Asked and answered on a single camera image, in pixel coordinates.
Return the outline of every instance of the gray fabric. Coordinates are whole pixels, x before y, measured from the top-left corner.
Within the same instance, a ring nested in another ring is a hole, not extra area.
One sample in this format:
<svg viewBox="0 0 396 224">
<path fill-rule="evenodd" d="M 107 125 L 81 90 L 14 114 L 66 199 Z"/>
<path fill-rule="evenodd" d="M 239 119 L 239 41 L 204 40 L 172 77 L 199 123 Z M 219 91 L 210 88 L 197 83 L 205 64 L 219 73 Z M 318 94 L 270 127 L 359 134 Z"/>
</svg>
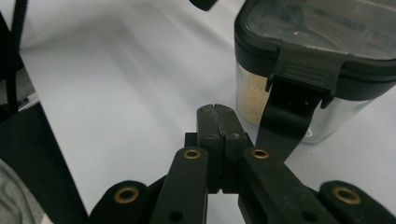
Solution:
<svg viewBox="0 0 396 224">
<path fill-rule="evenodd" d="M 46 215 L 18 175 L 0 160 L 0 223 L 41 224 Z"/>
</svg>

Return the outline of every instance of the food storage container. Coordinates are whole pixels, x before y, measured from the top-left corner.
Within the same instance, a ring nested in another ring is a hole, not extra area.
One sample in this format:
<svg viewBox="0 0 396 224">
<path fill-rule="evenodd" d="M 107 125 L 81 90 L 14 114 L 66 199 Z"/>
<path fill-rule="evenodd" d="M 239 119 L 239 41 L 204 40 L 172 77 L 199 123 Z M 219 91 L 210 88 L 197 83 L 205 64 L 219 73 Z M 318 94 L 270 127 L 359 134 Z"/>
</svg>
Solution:
<svg viewBox="0 0 396 224">
<path fill-rule="evenodd" d="M 236 109 L 258 142 L 319 142 L 396 83 L 395 1 L 247 0 L 234 37 Z"/>
</svg>

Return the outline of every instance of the white table surface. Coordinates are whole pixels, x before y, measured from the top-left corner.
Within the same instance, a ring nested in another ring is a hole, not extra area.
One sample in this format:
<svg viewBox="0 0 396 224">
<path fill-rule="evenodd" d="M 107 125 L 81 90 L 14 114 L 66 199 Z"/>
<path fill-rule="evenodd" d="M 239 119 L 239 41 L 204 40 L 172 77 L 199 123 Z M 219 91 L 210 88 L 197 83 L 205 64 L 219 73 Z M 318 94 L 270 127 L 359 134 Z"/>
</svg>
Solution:
<svg viewBox="0 0 396 224">
<path fill-rule="evenodd" d="M 195 111 L 235 108 L 233 20 L 242 0 L 31 0 L 21 56 L 88 212 L 112 185 L 165 175 Z M 8 24 L 12 0 L 0 10 Z M 396 89 L 287 160 L 307 186 L 339 179 L 396 214 Z M 242 121 L 255 139 L 256 128 Z M 207 223 L 242 223 L 234 195 L 210 195 Z"/>
</svg>

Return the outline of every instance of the metal pin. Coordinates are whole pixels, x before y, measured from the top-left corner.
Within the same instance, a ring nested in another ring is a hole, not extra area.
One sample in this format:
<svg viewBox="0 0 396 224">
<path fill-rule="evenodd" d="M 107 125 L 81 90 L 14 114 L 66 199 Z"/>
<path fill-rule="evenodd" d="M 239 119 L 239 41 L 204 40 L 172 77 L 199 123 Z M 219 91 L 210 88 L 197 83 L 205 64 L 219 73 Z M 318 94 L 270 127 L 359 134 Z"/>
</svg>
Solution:
<svg viewBox="0 0 396 224">
<path fill-rule="evenodd" d="M 361 203 L 361 196 L 357 194 L 355 191 L 352 189 L 349 189 L 347 187 L 343 186 L 338 186 L 332 189 L 332 193 L 339 199 L 340 201 L 343 201 L 344 203 L 349 203 L 349 204 L 359 204 Z"/>
<path fill-rule="evenodd" d="M 194 160 L 197 159 L 201 156 L 201 152 L 199 152 L 196 149 L 189 149 L 184 152 L 184 157 L 189 159 L 189 160 Z"/>
<path fill-rule="evenodd" d="M 251 151 L 251 155 L 257 159 L 267 159 L 270 156 L 270 153 L 264 149 L 253 149 Z"/>
<path fill-rule="evenodd" d="M 139 189 L 135 186 L 126 186 L 117 190 L 114 195 L 116 203 L 131 203 L 139 196 Z"/>
</svg>

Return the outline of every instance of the black cable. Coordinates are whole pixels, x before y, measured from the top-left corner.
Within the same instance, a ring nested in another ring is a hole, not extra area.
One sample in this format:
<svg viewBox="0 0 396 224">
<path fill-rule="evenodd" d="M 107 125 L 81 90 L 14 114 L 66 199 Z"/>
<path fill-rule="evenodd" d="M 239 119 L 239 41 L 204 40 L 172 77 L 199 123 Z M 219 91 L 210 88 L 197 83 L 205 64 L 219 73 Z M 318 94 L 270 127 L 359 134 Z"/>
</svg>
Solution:
<svg viewBox="0 0 396 224">
<path fill-rule="evenodd" d="M 21 36 L 26 15 L 27 3 L 28 0 L 17 0 L 15 2 L 11 33 L 9 37 L 6 88 L 9 112 L 11 114 L 18 113 L 16 63 L 18 52 L 20 51 Z"/>
</svg>

